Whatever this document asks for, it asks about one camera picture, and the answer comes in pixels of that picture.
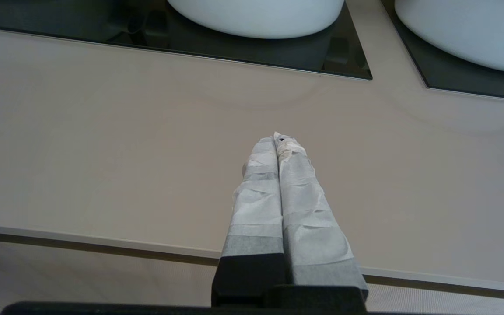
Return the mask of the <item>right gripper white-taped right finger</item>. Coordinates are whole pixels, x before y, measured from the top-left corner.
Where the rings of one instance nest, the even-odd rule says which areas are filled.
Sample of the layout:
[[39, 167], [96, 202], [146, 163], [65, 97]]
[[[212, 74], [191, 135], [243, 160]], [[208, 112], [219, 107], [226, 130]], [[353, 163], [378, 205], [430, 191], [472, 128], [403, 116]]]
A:
[[305, 148], [295, 138], [280, 133], [274, 134], [274, 142], [284, 251], [292, 283], [298, 286], [355, 287], [366, 300], [368, 285]]

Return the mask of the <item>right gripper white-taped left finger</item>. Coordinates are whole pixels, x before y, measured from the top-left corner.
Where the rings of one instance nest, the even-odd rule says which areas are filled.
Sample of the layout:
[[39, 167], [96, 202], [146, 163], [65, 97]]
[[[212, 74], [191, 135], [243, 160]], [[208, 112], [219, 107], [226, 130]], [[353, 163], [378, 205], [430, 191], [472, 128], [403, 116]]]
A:
[[244, 165], [224, 247], [212, 283], [212, 306], [260, 307], [287, 283], [278, 159], [274, 140], [261, 138]]

